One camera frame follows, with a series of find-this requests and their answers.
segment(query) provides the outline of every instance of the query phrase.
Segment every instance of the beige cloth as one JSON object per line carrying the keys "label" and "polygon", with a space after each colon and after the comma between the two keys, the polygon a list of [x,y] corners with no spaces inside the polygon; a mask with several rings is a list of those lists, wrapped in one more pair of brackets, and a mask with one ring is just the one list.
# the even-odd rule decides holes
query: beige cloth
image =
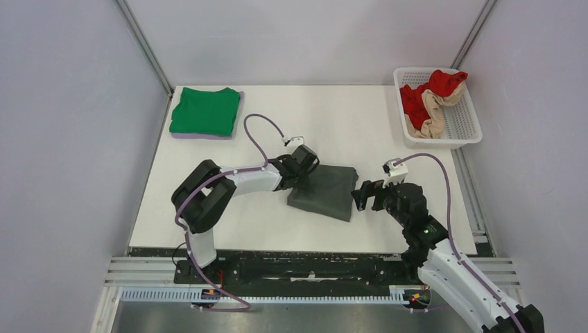
{"label": "beige cloth", "polygon": [[434,94],[430,89],[425,90],[422,93],[423,104],[426,108],[430,119],[424,121],[421,130],[417,130],[413,123],[410,122],[410,118],[407,114],[404,115],[406,120],[406,128],[408,134],[412,137],[421,139],[440,139],[443,129],[445,128],[445,118],[443,117],[444,106],[454,106],[459,103],[463,93],[465,92],[465,81],[461,82],[457,88],[453,91],[453,94],[448,97],[441,97]]}

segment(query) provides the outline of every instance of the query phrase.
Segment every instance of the white table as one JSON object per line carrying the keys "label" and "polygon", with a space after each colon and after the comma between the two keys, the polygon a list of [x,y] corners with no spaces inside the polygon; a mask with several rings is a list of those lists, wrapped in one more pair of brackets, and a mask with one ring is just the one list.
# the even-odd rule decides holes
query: white table
{"label": "white table", "polygon": [[[446,166],[451,182],[451,216],[456,241],[476,253],[456,169],[449,150],[408,149],[402,141],[394,87],[391,86],[231,86],[245,92],[232,140],[174,139],[169,133],[171,110],[180,101],[177,87],[168,110],[130,246],[174,248],[183,242],[173,222],[171,194],[206,159],[241,167],[262,159],[243,130],[246,114],[262,113],[288,136],[302,135],[321,164],[354,167],[364,180],[382,179],[381,165],[390,158],[427,151]],[[191,87],[218,90],[224,87]],[[269,158],[285,153],[280,136],[263,119],[249,121],[255,139]],[[426,157],[407,162],[407,181],[423,186],[429,211],[445,224],[446,195],[441,170]],[[289,191],[259,192],[233,198],[214,227],[218,249],[286,250],[347,253],[402,253],[408,246],[401,227],[385,212],[354,208],[350,223],[286,205]]]}

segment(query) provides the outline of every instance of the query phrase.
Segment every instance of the folded cloth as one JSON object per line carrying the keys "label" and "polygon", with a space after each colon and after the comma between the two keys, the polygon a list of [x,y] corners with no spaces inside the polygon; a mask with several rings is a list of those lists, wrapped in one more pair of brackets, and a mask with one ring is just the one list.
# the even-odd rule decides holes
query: folded cloth
{"label": "folded cloth", "polygon": [[[239,107],[237,108],[237,115],[243,109],[243,102],[245,101],[245,92],[239,92]],[[235,133],[237,126],[233,127],[233,133],[228,137],[221,137],[220,135],[199,134],[199,133],[171,133],[171,136],[176,139],[208,139],[208,140],[231,140]]]}
{"label": "folded cloth", "polygon": [[353,197],[358,176],[354,168],[319,164],[306,186],[293,189],[288,206],[322,214],[341,221],[351,221]]}
{"label": "folded cloth", "polygon": [[408,134],[416,138],[441,138],[445,127],[443,106],[459,103],[465,91],[467,73],[447,74],[434,71],[427,83],[412,89],[400,88]]}
{"label": "folded cloth", "polygon": [[183,88],[171,114],[171,133],[198,133],[230,137],[241,96],[230,88],[201,92]]}

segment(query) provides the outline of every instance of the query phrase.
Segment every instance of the red cloth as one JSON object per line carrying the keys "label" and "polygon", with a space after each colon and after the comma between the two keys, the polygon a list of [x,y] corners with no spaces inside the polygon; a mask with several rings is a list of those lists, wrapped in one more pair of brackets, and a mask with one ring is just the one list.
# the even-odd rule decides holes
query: red cloth
{"label": "red cloth", "polygon": [[430,89],[434,94],[441,97],[448,97],[453,94],[457,86],[467,78],[467,73],[460,71],[455,74],[447,74],[439,69],[434,71],[427,83],[420,85],[417,89],[404,85],[400,88],[400,98],[404,113],[410,118],[410,122],[417,130],[421,130],[422,124],[431,118],[424,107],[422,93]]}

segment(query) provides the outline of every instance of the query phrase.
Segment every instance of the purple folded cloth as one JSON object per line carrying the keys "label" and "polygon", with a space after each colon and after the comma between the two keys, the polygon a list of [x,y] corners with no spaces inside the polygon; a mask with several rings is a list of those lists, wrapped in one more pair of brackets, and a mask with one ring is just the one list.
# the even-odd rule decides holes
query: purple folded cloth
{"label": "purple folded cloth", "polygon": [[[245,99],[245,92],[239,92],[239,106],[237,108],[237,117],[239,118],[239,113],[243,108],[243,100]],[[235,130],[237,126],[233,127],[233,133],[228,137],[221,137],[219,135],[212,135],[212,134],[198,134],[198,133],[171,133],[171,137],[176,139],[208,139],[208,140],[231,140],[233,135],[235,134]]]}

